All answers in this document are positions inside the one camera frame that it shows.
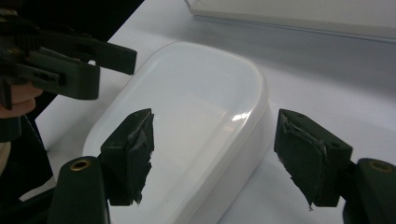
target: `white curved object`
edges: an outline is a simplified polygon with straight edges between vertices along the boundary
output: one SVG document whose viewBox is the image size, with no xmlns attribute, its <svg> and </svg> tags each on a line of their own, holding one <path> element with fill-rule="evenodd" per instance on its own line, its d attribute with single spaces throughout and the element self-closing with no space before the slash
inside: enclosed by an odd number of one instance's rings
<svg viewBox="0 0 396 224">
<path fill-rule="evenodd" d="M 154 53 L 92 128 L 100 146 L 131 113 L 151 108 L 155 150 L 141 204 L 110 206 L 113 223 L 215 223 L 271 146 L 263 75 L 250 61 L 191 43 Z"/>
</svg>

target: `white table surface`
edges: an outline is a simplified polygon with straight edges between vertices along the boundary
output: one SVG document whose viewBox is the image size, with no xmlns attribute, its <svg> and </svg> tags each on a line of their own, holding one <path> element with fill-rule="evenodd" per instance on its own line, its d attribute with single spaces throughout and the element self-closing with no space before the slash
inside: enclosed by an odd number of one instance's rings
<svg viewBox="0 0 396 224">
<path fill-rule="evenodd" d="M 396 45 L 336 35 L 193 17 L 182 0 L 146 0 L 109 42 L 135 49 L 136 68 L 157 49 L 188 41 L 249 58 L 277 110 L 306 114 L 354 147 L 352 160 L 396 164 Z M 55 175 L 81 155 L 85 138 L 131 77 L 102 70 L 100 98 L 58 96 L 37 118 Z M 304 195 L 269 151 L 219 223 L 343 223 L 344 201 L 309 211 Z"/>
</svg>

